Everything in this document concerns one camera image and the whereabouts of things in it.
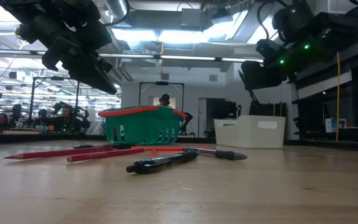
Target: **desk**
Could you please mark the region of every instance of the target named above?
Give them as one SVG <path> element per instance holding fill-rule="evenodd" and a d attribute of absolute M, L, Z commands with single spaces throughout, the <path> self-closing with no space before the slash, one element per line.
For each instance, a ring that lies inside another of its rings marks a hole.
<path fill-rule="evenodd" d="M 1 144 L 0 223 L 358 223 L 354 151 L 234 149 L 248 160 L 199 156 L 150 175 L 125 171 L 149 152 L 74 164 L 3 159 L 98 143 L 106 142 Z"/>

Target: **table surface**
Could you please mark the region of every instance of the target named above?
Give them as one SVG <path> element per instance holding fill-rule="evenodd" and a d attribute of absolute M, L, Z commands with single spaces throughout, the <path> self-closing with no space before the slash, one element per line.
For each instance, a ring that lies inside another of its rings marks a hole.
<path fill-rule="evenodd" d="M 150 157 L 149 152 L 72 164 L 66 157 L 3 159 L 96 143 L 0 144 L 0 224 L 358 223 L 354 151 L 218 146 L 249 158 L 226 161 L 200 155 L 149 175 L 125 171 Z"/>

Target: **white storage bin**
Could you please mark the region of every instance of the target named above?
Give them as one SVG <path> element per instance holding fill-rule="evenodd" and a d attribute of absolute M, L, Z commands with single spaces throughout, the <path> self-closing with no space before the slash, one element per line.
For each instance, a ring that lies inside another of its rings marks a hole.
<path fill-rule="evenodd" d="M 242 115 L 238 120 L 215 119 L 216 144 L 248 148 L 282 148 L 285 118 Z"/>

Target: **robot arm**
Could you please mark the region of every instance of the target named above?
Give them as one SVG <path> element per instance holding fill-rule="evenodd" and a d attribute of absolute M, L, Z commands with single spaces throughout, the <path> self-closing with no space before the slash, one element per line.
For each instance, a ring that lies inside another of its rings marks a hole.
<path fill-rule="evenodd" d="M 106 76 L 112 65 L 97 58 L 96 50 L 112 39 L 92 0 L 0 0 L 0 5 L 21 22 L 16 36 L 30 44 L 39 40 L 48 48 L 42 56 L 48 69 L 57 71 L 61 61 L 72 78 L 117 92 Z"/>
<path fill-rule="evenodd" d="M 327 12 L 314 16 L 305 0 L 279 10 L 272 25 L 284 44 L 258 41 L 257 51 L 265 59 L 263 66 L 250 61 L 241 65 L 246 89 L 278 86 L 287 78 L 295 81 L 297 72 L 315 62 L 331 61 L 336 52 L 358 43 L 358 2 L 351 1 L 357 7 L 338 16 Z"/>

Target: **green basket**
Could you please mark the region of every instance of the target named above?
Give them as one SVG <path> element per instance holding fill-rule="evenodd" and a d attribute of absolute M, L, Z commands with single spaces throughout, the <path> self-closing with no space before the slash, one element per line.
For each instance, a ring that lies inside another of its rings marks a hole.
<path fill-rule="evenodd" d="M 171 144 L 178 138 L 181 111 L 166 106 L 133 106 L 100 111 L 106 118 L 106 136 L 114 144 Z"/>

